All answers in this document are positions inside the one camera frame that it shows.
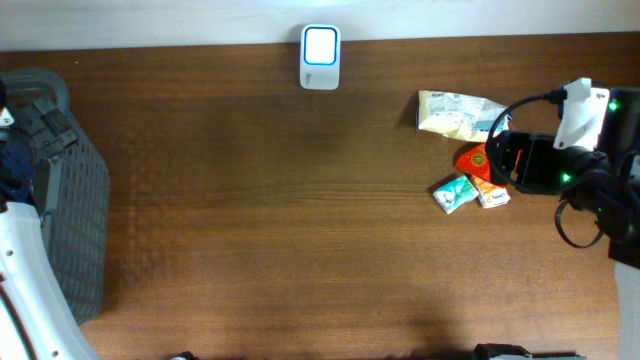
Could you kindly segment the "orange white small packet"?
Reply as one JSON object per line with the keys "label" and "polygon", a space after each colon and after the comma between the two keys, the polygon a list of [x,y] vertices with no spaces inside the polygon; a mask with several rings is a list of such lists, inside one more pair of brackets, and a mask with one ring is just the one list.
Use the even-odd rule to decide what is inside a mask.
{"label": "orange white small packet", "polygon": [[490,209],[506,205],[511,197],[503,187],[496,186],[474,175],[470,181],[479,193],[479,202],[484,209]]}

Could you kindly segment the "red snack packet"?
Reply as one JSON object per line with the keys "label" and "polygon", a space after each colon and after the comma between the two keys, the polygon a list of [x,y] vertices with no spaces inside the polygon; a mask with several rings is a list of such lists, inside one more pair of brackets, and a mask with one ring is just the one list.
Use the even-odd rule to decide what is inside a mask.
{"label": "red snack packet", "polygon": [[479,144],[460,155],[454,167],[468,175],[473,175],[489,183],[493,182],[491,165],[484,144]]}

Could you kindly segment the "teal tissue pack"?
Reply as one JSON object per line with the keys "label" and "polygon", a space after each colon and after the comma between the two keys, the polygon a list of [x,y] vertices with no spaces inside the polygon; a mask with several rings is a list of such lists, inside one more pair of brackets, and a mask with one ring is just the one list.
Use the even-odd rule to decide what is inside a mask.
{"label": "teal tissue pack", "polygon": [[437,186],[432,195],[441,209],[449,215],[462,205],[474,201],[479,192],[466,175],[461,175]]}

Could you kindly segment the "yellow wet wipes pack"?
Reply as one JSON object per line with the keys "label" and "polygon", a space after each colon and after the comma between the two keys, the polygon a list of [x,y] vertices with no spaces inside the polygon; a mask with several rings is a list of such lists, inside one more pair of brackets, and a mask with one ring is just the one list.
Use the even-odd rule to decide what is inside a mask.
{"label": "yellow wet wipes pack", "polygon": [[447,138],[484,143],[496,118],[506,109],[486,98],[441,91],[418,92],[416,128]]}

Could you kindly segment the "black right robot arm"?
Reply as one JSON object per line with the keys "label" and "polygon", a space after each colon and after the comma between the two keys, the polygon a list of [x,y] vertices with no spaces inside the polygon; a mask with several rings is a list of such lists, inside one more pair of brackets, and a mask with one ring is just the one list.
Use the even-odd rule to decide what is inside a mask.
{"label": "black right robot arm", "polygon": [[[499,127],[526,104],[558,106],[555,135]],[[521,99],[493,120],[486,140],[491,177],[522,193],[557,195],[562,225],[566,207],[595,216],[598,238],[608,237],[620,304],[619,356],[639,356],[639,90],[606,89],[581,78],[556,90]]]}

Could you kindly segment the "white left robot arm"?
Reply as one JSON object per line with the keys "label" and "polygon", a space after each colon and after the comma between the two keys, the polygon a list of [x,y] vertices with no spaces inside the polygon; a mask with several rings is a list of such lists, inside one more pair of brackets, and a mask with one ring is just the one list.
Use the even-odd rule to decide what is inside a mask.
{"label": "white left robot arm", "polygon": [[44,69],[1,75],[1,356],[94,359],[110,176]]}

